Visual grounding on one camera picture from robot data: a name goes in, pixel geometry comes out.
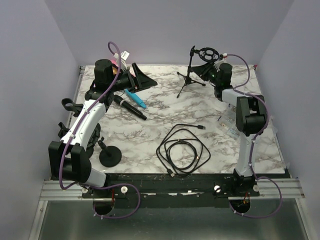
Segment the black tripod mic stand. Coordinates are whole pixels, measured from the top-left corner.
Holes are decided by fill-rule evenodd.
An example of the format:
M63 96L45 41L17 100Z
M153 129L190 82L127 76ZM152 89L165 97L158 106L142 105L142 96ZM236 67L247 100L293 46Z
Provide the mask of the black tripod mic stand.
M184 84L176 96L177 99L180 97L180 94L181 94L182 90L184 89L184 87L186 87L188 85L199 84L203 87L206 86L205 83L201 83L199 81L196 81L196 80L192 79L190 76L190 74L194 72L192 70L192 60L193 60L193 56L195 54L197 54L202 61L209 63L209 64L215 63L216 61L218 61L220 59L219 52L212 47L203 47L201 49L195 49L195 47L196 47L195 45L192 46L190 49L190 52L189 52L189 64L187 66L187 75L183 75L178 71L176 72L177 75L183 77L183 79L184 79Z

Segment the blue microphone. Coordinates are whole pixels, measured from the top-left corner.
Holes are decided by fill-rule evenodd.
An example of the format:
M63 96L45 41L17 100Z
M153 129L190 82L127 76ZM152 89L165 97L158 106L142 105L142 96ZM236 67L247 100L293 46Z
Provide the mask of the blue microphone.
M146 109L147 106L144 103L144 101L136 94L136 93L131 93L128 89L124 90L124 93L131 99L133 100L138 106L140 106L143 109Z

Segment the black condenser microphone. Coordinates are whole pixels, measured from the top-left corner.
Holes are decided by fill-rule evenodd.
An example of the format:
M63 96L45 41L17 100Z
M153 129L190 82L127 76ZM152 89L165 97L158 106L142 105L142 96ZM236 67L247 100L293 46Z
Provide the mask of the black condenser microphone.
M136 117L142 119L142 120L147 120L147 117L139 111L137 108L133 107L131 104L129 104L127 101L125 101L121 96L119 95L114 95L114 102L118 104L120 107L126 109Z

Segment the tall black mic stand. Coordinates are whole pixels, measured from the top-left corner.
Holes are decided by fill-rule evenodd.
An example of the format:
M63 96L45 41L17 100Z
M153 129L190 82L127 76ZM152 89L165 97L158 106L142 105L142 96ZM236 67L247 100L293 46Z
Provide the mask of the tall black mic stand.
M68 112L73 112L74 117L78 117L83 109L83 104L81 103L75 103L70 98L63 98L61 100L61 104L64 107L64 109Z

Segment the shock mount mic stand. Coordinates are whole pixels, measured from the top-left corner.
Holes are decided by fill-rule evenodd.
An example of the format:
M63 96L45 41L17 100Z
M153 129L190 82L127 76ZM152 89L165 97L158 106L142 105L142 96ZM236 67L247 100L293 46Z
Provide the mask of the shock mount mic stand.
M94 146L98 144L101 148L99 153L99 161L100 163L107 168L112 168L118 165L122 159L121 150L113 145L107 146L104 143L104 137L100 137L101 125L98 123L91 134L87 145L87 152L89 153L89 157L93 155Z

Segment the short black mic stand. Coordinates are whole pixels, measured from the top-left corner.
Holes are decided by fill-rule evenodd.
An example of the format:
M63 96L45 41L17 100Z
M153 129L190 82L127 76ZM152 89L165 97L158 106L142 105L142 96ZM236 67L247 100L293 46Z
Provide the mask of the short black mic stand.
M60 122L58 124L58 126L59 126L60 130L57 135L61 139L69 131L69 129L62 122ZM86 153L88 154L89 158L93 155L94 145L92 143L89 143L89 147L87 147Z

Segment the gold microphone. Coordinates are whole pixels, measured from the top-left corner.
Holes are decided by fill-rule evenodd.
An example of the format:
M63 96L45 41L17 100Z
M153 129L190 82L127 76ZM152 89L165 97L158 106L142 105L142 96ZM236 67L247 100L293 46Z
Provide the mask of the gold microphone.
M114 75L116 75L117 72L118 72L118 67L117 66L112 66L112 72L113 72Z

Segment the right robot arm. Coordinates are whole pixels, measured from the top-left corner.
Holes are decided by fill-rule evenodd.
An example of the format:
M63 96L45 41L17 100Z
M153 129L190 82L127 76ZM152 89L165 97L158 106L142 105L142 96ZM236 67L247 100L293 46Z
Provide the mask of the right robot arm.
M221 63L218 67L206 63L191 68L203 81L214 85L214 95L218 100L236 108L235 126L240 135L240 148L230 191L241 196L255 185L256 146L269 118L262 95L248 95L234 90L231 85L232 69L229 63Z

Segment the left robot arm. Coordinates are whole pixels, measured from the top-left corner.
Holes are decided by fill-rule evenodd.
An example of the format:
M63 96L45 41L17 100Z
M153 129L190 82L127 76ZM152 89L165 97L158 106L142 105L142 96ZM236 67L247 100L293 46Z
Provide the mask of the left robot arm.
M67 109L75 113L76 121L59 141L52 141L48 146L50 170L54 177L91 186L101 198L110 194L107 176L92 168L87 146L100 119L113 102L114 92L128 89L135 93L157 85L136 63L132 68L134 73L122 70L109 59L95 62L94 80L85 94L85 102L74 104L72 100L68 101L70 106Z

